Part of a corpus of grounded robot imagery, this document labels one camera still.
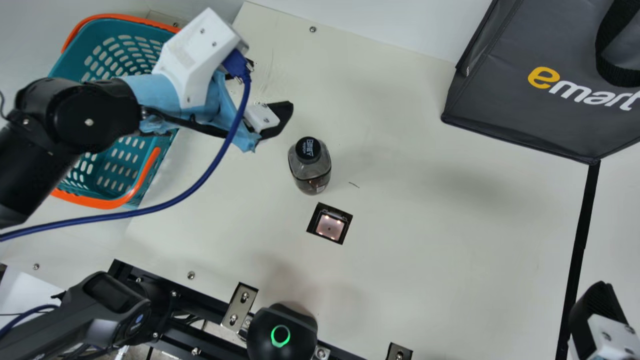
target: green light ring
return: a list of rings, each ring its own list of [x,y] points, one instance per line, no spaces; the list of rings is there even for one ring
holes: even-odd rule
[[[287,331],[287,339],[283,342],[279,342],[276,340],[276,330],[278,330],[279,328],[283,327],[286,331]],[[291,340],[291,331],[289,330],[288,327],[284,326],[284,325],[278,325],[276,327],[273,328],[273,330],[271,330],[271,344],[273,346],[275,346],[276,348],[282,348],[284,345],[288,344],[289,340]]]

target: emart logo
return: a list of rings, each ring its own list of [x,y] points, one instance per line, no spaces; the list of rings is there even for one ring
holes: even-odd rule
[[[539,89],[548,89],[550,94],[560,94],[561,97],[573,101],[583,102],[588,105],[620,106],[620,109],[629,111],[634,101],[640,99],[640,91],[635,94],[624,93],[616,95],[608,91],[596,91],[586,86],[580,86],[571,81],[560,80],[560,74],[554,69],[540,66],[529,74],[529,83]]]

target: plastic bottle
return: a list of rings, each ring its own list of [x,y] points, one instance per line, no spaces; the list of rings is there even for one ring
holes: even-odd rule
[[[306,136],[289,149],[289,169],[303,193],[320,193],[331,179],[329,150],[322,141]]]

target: bag handle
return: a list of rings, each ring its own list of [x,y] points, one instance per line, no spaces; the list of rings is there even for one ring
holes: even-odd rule
[[[602,53],[640,12],[640,0],[614,0],[600,23],[596,36],[596,69],[608,83],[623,88],[640,86],[640,70],[625,69],[610,63]]]

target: blue cable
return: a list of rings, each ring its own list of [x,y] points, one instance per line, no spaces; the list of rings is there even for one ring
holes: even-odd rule
[[[229,59],[231,59],[233,63],[229,64],[228,63]],[[141,215],[155,213],[156,211],[164,210],[173,205],[176,205],[179,202],[183,201],[184,199],[188,198],[191,194],[195,193],[206,182],[209,176],[213,174],[214,170],[216,170],[216,168],[220,164],[220,161],[222,160],[224,155],[227,153],[227,149],[231,145],[234,139],[234,136],[236,135],[236,132],[238,130],[238,127],[242,122],[242,118],[244,117],[244,110],[246,109],[246,105],[249,101],[249,93],[251,92],[251,77],[249,76],[249,73],[245,68],[246,60],[240,52],[234,50],[234,52],[225,60],[223,65],[225,66],[225,68],[228,70],[230,74],[232,74],[233,76],[238,76],[242,78],[244,82],[243,98],[242,98],[242,101],[240,102],[240,106],[238,107],[236,118],[234,119],[231,125],[231,128],[229,129],[229,134],[225,138],[225,142],[222,144],[222,147],[220,147],[218,154],[213,159],[213,162],[211,163],[211,165],[209,165],[209,168],[207,168],[204,174],[200,177],[200,179],[198,179],[198,181],[196,181],[194,185],[192,185],[185,192],[176,196],[175,198],[169,201],[163,202],[162,204],[151,206],[149,208],[137,209],[132,211],[124,211],[124,212],[115,213],[115,214],[95,215],[92,217],[68,219],[68,220],[62,220],[62,221],[56,221],[56,222],[49,222],[48,224],[36,225],[32,227],[25,227],[24,229],[10,231],[9,233],[6,233],[6,234],[0,234],[0,242],[15,239],[20,236],[39,233],[41,231],[58,229],[60,227],[89,224],[92,222],[101,222],[101,221],[108,221],[108,220],[118,220],[122,218],[132,218],[132,217],[138,217]]]
[[[0,329],[0,339],[2,339],[7,332],[9,332],[9,330],[11,330],[13,327],[15,327],[19,322],[23,321],[24,319],[26,319],[27,317],[38,313],[39,311],[45,310],[45,309],[57,309],[58,306],[57,305],[41,305],[38,307],[34,307],[31,310],[25,311],[24,313],[18,315],[16,318],[14,318],[13,320],[11,320],[8,324],[6,324],[2,329]]]

